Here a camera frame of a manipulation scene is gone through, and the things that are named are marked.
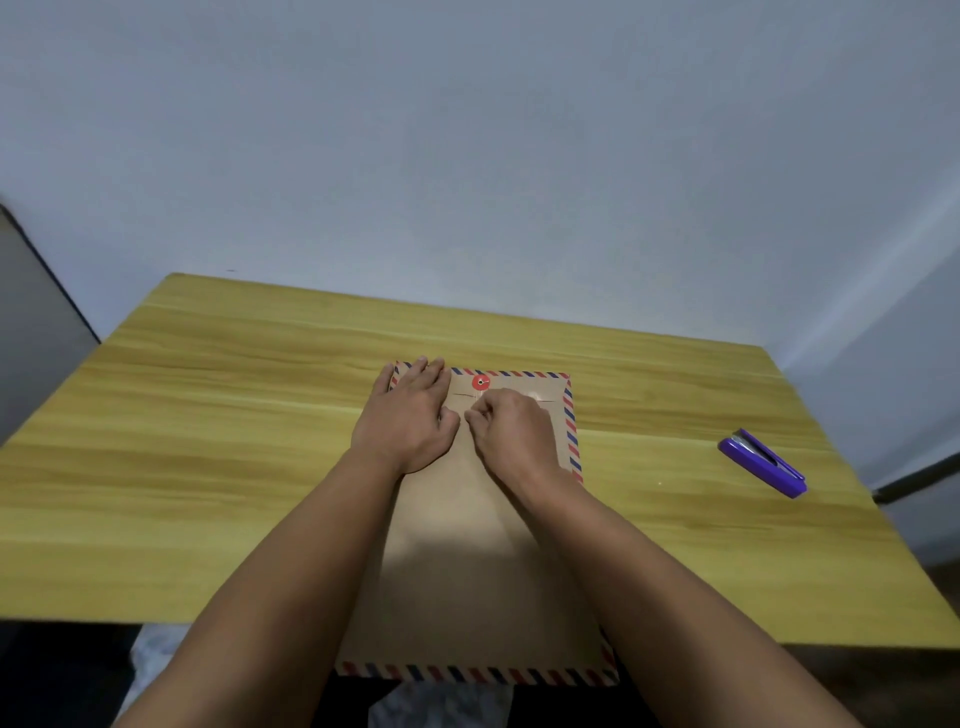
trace dark floor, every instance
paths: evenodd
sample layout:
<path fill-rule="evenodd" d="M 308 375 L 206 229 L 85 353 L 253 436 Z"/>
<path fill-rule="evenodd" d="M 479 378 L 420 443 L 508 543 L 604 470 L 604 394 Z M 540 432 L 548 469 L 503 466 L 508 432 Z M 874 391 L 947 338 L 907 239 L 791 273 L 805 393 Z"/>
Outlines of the dark floor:
<path fill-rule="evenodd" d="M 960 562 L 930 577 L 960 614 Z M 0 726 L 107 728 L 138 627 L 0 622 Z M 960 726 L 960 650 L 789 645 L 867 728 Z"/>

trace white wall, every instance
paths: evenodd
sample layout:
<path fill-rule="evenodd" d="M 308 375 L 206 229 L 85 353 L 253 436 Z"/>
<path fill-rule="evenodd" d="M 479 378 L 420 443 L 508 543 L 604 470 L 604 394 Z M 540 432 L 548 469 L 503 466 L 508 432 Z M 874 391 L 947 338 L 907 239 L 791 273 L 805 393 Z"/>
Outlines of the white wall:
<path fill-rule="evenodd" d="M 101 334 L 180 270 L 776 353 L 950 185 L 958 19 L 14 0 L 0 192 Z"/>
<path fill-rule="evenodd" d="M 896 288 L 897 275 L 879 287 Z M 856 316 L 852 310 L 846 320 Z M 835 337 L 827 339 L 828 346 Z M 829 360 L 805 369 L 821 348 L 786 371 L 868 487 L 960 451 L 960 251 Z"/>
<path fill-rule="evenodd" d="M 883 512 L 921 563 L 960 559 L 960 474 L 891 503 Z"/>

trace wooden table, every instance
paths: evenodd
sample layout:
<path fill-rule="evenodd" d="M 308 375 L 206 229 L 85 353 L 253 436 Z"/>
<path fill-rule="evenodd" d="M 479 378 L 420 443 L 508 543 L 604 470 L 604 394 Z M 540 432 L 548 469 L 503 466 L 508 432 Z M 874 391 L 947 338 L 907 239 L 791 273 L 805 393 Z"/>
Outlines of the wooden table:
<path fill-rule="evenodd" d="M 0 450 L 0 617 L 190 621 L 421 353 L 569 372 L 587 487 L 778 640 L 960 646 L 761 349 L 183 275 Z M 718 452 L 741 426 L 809 492 Z"/>

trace right hand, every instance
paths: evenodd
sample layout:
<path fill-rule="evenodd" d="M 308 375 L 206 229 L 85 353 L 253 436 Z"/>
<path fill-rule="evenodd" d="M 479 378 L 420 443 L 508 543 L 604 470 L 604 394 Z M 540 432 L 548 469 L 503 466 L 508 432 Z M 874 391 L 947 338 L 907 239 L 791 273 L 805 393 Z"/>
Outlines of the right hand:
<path fill-rule="evenodd" d="M 511 389 L 491 389 L 464 413 L 487 468 L 525 505 L 544 480 L 562 473 L 550 414 Z"/>

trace kraft paper envelope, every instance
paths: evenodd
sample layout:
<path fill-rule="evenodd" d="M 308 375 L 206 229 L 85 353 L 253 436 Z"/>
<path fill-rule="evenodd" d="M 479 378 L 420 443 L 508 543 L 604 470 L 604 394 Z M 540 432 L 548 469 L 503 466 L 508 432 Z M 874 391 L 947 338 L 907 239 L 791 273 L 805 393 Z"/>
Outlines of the kraft paper envelope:
<path fill-rule="evenodd" d="M 397 362 L 391 386 L 409 369 Z M 451 367 L 461 416 L 487 388 L 550 413 L 560 463 L 580 476 L 566 375 Z M 610 648 L 554 547 L 487 474 L 466 421 L 450 452 L 403 478 L 374 548 L 337 671 L 402 680 L 611 685 Z"/>

